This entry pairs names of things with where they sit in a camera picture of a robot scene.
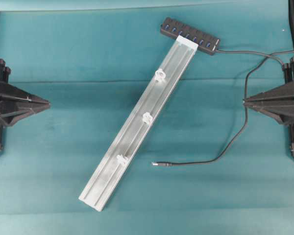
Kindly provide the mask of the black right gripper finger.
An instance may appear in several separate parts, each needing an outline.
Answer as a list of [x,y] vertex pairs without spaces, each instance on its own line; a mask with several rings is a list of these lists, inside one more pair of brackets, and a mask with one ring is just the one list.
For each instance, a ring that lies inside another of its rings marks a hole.
[[250,108],[256,112],[259,112],[261,114],[264,114],[272,119],[274,119],[278,124],[280,125],[290,125],[290,124],[294,124],[294,118],[293,117],[289,117],[286,115],[282,115],[282,114],[276,114],[274,112],[271,111],[267,111],[267,110],[261,110],[260,108],[256,108],[255,106],[249,106],[249,105],[244,105],[246,108]]
[[255,101],[284,100],[291,98],[294,98],[294,82],[289,82],[266,92],[245,98],[244,105]]

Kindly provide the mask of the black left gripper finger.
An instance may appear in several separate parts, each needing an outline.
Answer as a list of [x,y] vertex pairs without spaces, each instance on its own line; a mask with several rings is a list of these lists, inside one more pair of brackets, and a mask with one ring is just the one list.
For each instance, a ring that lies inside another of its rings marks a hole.
[[21,100],[34,103],[49,104],[48,100],[42,99],[39,96],[30,94],[24,90],[21,90],[11,84],[0,81],[0,97],[11,100]]
[[12,104],[0,107],[0,125],[13,126],[18,121],[50,108],[49,104]]

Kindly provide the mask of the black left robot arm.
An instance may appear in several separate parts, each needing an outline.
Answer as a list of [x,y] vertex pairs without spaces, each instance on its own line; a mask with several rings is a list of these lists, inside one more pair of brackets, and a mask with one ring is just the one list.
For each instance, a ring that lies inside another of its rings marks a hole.
[[0,59],[0,151],[3,129],[50,108],[50,102],[8,83],[11,69]]

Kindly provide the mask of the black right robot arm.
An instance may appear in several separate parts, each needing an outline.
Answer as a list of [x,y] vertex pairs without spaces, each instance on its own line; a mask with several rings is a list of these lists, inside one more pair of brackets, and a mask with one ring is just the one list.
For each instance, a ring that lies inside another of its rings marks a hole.
[[244,106],[288,126],[294,158],[294,57],[283,67],[285,84],[244,99]]

